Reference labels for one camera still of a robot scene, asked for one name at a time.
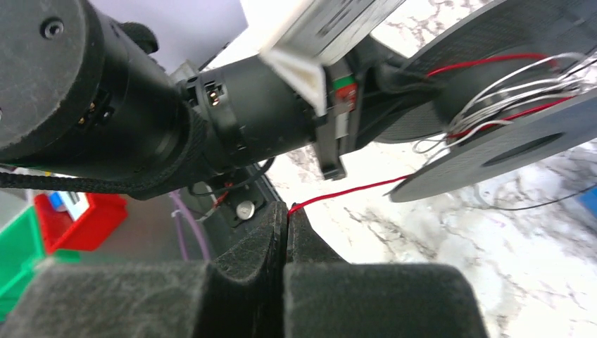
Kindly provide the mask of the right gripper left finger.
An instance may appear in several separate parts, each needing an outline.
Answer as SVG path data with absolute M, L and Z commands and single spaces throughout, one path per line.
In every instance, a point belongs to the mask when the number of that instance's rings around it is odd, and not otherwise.
M 25 290 L 2 337 L 281 337 L 287 207 L 216 260 L 53 264 Z

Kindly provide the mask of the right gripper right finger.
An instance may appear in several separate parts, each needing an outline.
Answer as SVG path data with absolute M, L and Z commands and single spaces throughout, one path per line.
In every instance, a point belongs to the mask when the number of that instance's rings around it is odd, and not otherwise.
M 470 283 L 436 263 L 352 264 L 289 214 L 285 337 L 486 337 Z

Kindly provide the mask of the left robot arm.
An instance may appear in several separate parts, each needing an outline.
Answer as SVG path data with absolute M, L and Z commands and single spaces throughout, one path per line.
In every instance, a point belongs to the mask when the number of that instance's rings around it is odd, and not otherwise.
M 145 200 L 309 143 L 324 118 L 252 56 L 174 82 L 143 25 L 88 1 L 1 2 L 1 186 Z

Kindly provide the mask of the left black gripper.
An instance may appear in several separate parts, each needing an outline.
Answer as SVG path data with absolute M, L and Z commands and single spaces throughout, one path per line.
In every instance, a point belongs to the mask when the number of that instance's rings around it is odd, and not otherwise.
M 345 178 L 341 156 L 356 142 L 359 119 L 360 140 L 419 140 L 442 129 L 432 101 L 443 80 L 408 70 L 406 57 L 371 36 L 359 43 L 359 57 L 364 94 L 347 61 L 324 68 L 327 115 L 315 119 L 315 155 L 326 180 Z

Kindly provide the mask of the black cable spool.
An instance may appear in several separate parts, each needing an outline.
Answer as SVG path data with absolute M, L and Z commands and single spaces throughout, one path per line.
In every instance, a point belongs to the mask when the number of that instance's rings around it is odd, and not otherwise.
M 595 52 L 595 1 L 491 1 L 441 33 L 406 68 L 444 81 L 432 101 L 442 129 L 389 198 L 450 192 L 594 139 Z

